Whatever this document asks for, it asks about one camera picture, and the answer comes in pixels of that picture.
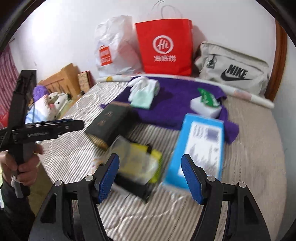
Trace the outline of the person's left forearm sleeve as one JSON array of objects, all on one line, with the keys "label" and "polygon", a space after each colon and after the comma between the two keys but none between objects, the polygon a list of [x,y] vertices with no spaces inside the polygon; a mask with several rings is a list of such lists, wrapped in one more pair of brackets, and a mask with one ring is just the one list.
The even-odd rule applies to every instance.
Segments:
[{"label": "person's left forearm sleeve", "polygon": [[10,170],[3,168],[1,195],[4,208],[1,209],[1,240],[28,240],[35,221],[27,198],[17,198],[10,185]]}]

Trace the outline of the person's left hand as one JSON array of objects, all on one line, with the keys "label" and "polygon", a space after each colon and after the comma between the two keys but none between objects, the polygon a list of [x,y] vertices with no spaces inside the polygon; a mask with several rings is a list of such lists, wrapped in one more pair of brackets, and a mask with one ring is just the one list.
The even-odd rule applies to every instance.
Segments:
[{"label": "person's left hand", "polygon": [[44,149],[41,145],[35,144],[31,158],[21,164],[17,165],[15,159],[7,151],[1,152],[1,169],[3,179],[10,184],[11,183],[11,172],[19,171],[17,180],[24,186],[32,186],[37,178],[38,167],[40,162],[38,154],[43,154]]}]

